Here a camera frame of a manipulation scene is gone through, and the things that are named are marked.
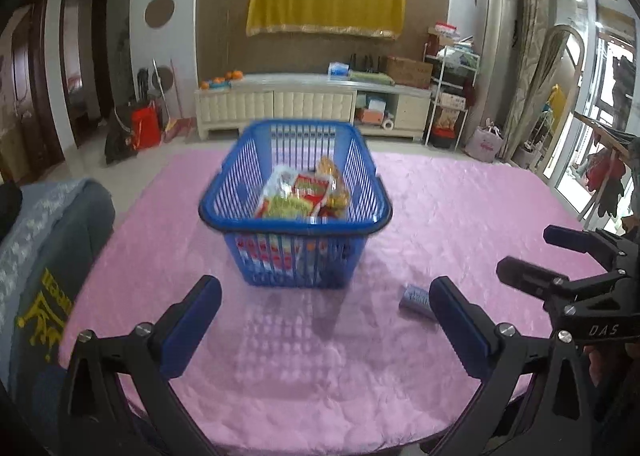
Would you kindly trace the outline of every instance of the circular wall decoration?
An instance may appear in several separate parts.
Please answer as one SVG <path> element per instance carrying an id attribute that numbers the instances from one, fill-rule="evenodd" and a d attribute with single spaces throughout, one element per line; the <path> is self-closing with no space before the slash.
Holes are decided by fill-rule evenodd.
<path id="1" fill-rule="evenodd" d="M 168 66 L 158 66 L 158 74 L 160 74 L 160 80 L 162 81 L 162 89 L 169 91 L 174 86 L 174 74 L 171 73 L 171 69 Z M 156 90 L 160 90 L 156 72 L 151 76 L 151 84 Z"/>
<path id="2" fill-rule="evenodd" d="M 174 0 L 151 0 L 145 9 L 145 21 L 152 29 L 166 25 L 174 15 Z"/>

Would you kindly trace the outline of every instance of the basket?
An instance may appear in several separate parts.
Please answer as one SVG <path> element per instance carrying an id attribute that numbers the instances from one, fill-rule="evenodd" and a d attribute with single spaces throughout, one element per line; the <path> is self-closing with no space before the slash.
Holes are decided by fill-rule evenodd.
<path id="1" fill-rule="evenodd" d="M 315 171 L 328 156 L 351 194 L 343 220 L 256 219 L 273 167 Z M 343 288 L 367 237 L 393 208 L 359 131 L 348 123 L 265 120 L 244 129 L 199 206 L 200 218 L 224 234 L 244 280 L 261 287 Z"/>

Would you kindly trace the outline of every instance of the wooden door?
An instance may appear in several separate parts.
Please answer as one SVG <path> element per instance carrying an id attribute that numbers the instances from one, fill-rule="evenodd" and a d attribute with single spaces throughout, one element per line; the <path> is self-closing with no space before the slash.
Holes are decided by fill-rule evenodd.
<path id="1" fill-rule="evenodd" d="M 30 64 L 31 8 L 15 27 L 11 51 L 14 74 L 15 112 L 22 131 L 32 175 L 40 176 L 49 167 L 47 148 L 33 105 L 33 67 Z"/>

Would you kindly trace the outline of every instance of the red garment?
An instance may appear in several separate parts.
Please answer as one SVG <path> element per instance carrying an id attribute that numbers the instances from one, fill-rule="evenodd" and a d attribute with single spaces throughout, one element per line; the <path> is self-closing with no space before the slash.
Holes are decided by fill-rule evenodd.
<path id="1" fill-rule="evenodd" d="M 609 165 L 611 163 L 611 150 L 601 149 L 595 155 L 592 155 L 589 161 L 589 167 L 587 169 L 587 189 L 589 191 L 597 191 L 602 182 L 604 181 L 604 177 L 607 176 L 607 172 L 609 171 Z M 626 167 L 624 162 L 620 160 L 619 157 L 616 156 L 616 160 L 613 163 L 613 169 L 611 170 L 611 175 L 609 179 L 620 179 L 625 176 Z"/>
<path id="2" fill-rule="evenodd" d="M 158 117 L 153 106 L 135 110 L 131 114 L 131 128 L 133 129 L 133 147 L 135 150 L 158 146 L 160 143 Z"/>

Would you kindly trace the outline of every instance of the red bag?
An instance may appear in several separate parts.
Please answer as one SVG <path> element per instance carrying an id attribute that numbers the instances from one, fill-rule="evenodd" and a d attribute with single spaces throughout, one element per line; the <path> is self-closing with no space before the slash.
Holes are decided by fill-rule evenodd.
<path id="1" fill-rule="evenodd" d="M 131 128 L 133 129 L 133 148 L 136 151 L 158 146 L 160 143 L 158 117 L 153 107 L 147 106 L 135 110 L 131 114 Z"/>

